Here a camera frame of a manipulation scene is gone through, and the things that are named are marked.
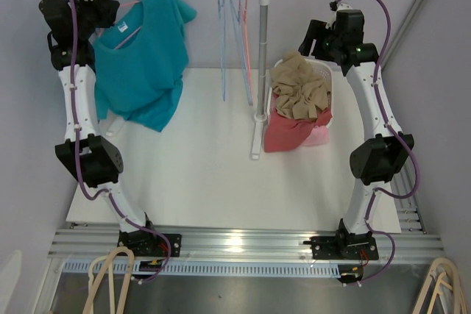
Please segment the gray floor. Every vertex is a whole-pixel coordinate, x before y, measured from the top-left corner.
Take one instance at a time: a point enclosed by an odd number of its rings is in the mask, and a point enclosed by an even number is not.
[[[427,268],[392,266],[362,288],[343,288],[327,279],[162,276],[147,285],[132,283],[125,313],[410,313]],[[63,274],[54,313],[81,313],[87,291],[80,288],[87,281],[85,274]],[[117,296],[120,286],[118,279]],[[95,301],[95,313],[109,313],[106,285]]]

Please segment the laundry basket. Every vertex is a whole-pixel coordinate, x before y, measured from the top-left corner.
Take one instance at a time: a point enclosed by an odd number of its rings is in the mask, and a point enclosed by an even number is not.
[[[329,95],[329,108],[332,116],[333,114],[333,80],[332,80],[332,69],[327,64],[320,62],[318,60],[312,60],[305,58],[306,62],[311,64],[312,69],[318,75],[320,75],[326,82],[330,82],[331,92]],[[275,64],[275,67],[282,63],[283,60],[278,60]],[[268,115],[268,122],[270,122],[270,115],[275,111],[275,100],[273,99],[273,90],[270,83],[268,102],[266,106],[266,113]],[[316,126],[312,129],[311,135],[309,135],[306,140],[302,143],[302,146],[312,146],[312,145],[322,145],[329,141],[329,131],[328,128],[332,124],[332,119],[329,120],[325,126]]]

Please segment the white plastic basket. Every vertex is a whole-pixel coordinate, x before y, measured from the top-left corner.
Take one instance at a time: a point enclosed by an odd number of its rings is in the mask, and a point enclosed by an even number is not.
[[[326,125],[326,127],[328,128],[332,124],[332,119],[333,119],[332,69],[329,67],[329,65],[324,64],[323,62],[320,62],[318,60],[313,60],[313,59],[308,59],[308,58],[305,58],[305,60],[306,60],[306,62],[311,64],[312,69],[314,70],[314,72],[316,74],[322,76],[322,78],[324,78],[324,80],[326,82],[330,82],[331,91],[330,91],[330,97],[329,97],[329,108],[330,108],[330,112],[332,113],[332,118]],[[275,67],[277,67],[279,64],[281,64],[282,61],[283,60],[278,60],[277,63],[275,64]],[[272,111],[272,97],[273,97],[273,92],[272,91],[273,91],[273,89],[272,89],[271,83],[270,83],[269,87],[270,87],[270,89],[269,89],[268,101],[267,101],[267,105],[266,105],[266,114],[268,115],[268,117],[270,117],[270,113]]]

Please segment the vertical metal pole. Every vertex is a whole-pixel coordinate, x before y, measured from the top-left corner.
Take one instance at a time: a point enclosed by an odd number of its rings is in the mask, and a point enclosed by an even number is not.
[[[258,47],[258,103],[257,118],[264,120],[266,114],[266,30],[268,5],[260,6],[260,42]]]

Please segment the white table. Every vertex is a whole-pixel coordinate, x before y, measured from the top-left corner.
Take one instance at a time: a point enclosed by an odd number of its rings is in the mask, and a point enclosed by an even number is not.
[[[166,226],[337,229],[353,190],[350,152],[363,143],[346,79],[334,72],[329,144],[262,153],[259,161],[249,159],[253,108],[241,70],[227,71],[226,102],[220,79],[219,69],[187,69],[178,109],[162,133],[126,122],[109,138],[123,155],[121,177],[130,197],[155,224]],[[116,218],[103,199],[88,201],[77,189],[67,221]],[[391,198],[381,197],[373,227],[400,232]]]

